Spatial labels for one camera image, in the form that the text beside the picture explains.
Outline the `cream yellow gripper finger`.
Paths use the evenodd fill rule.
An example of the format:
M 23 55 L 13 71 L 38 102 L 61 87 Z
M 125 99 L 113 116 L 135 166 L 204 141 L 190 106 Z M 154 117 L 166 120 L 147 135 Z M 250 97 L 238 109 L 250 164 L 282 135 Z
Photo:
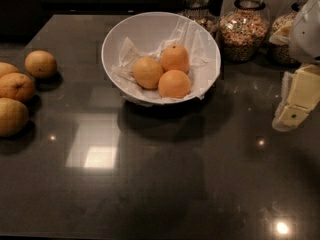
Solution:
M 320 67 L 303 64 L 282 78 L 281 102 L 272 127 L 280 132 L 298 128 L 320 102 Z

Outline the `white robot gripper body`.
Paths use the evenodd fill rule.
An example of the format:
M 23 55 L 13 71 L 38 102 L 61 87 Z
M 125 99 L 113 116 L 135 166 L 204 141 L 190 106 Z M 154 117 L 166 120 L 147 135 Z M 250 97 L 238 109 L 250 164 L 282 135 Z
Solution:
M 320 0 L 308 0 L 296 15 L 289 34 L 289 53 L 301 63 L 320 63 Z

